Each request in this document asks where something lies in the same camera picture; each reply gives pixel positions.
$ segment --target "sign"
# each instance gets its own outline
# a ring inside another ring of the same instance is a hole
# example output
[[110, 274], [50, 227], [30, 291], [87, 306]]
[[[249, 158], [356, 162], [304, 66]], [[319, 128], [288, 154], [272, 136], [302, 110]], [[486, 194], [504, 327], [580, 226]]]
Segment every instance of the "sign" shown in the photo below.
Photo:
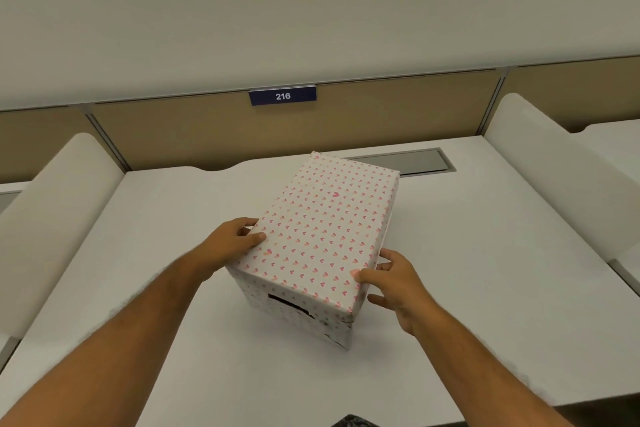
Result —
[[316, 85], [251, 90], [249, 92], [249, 98], [251, 98], [253, 107], [256, 105], [273, 105], [274, 103], [316, 101]]

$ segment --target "box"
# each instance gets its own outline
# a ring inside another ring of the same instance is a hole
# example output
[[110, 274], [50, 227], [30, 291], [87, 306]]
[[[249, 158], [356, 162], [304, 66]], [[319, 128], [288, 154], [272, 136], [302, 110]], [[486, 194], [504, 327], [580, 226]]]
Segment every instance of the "box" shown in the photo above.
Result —
[[348, 349], [366, 295], [350, 271], [376, 267], [399, 179], [312, 153], [253, 227], [267, 239], [227, 267], [249, 303]]

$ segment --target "person's left arm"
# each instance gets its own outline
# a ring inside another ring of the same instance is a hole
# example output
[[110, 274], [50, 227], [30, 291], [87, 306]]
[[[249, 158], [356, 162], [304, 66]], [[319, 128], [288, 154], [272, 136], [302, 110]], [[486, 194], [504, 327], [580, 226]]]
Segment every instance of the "person's left arm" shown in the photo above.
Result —
[[62, 359], [0, 419], [0, 427], [134, 426], [200, 284], [265, 239], [237, 218], [170, 264]]

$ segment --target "forearm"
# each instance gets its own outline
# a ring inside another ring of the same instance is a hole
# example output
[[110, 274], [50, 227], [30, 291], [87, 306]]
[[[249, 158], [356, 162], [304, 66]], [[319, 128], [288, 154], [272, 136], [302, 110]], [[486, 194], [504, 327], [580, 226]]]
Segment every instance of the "forearm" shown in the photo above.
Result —
[[571, 424], [524, 386], [436, 302], [412, 315], [413, 333], [470, 427]]
[[56, 365], [0, 427], [133, 426], [200, 280], [185, 255]]

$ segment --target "hand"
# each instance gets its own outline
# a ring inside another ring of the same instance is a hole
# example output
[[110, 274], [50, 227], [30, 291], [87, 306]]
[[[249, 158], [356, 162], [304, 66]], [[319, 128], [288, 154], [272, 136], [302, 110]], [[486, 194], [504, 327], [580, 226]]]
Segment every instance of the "hand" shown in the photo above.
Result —
[[384, 295], [369, 294], [369, 302], [395, 311], [400, 326], [413, 335], [413, 318], [417, 310], [424, 304], [435, 305], [435, 301], [403, 255], [381, 248], [380, 257], [390, 262], [378, 264], [376, 270], [353, 271], [352, 275], [359, 284], [378, 287]]
[[185, 255], [198, 269], [202, 281], [228, 262], [240, 257], [251, 247], [258, 245], [267, 237], [264, 233], [249, 234], [257, 218], [236, 218], [225, 221], [213, 230], [201, 244]]

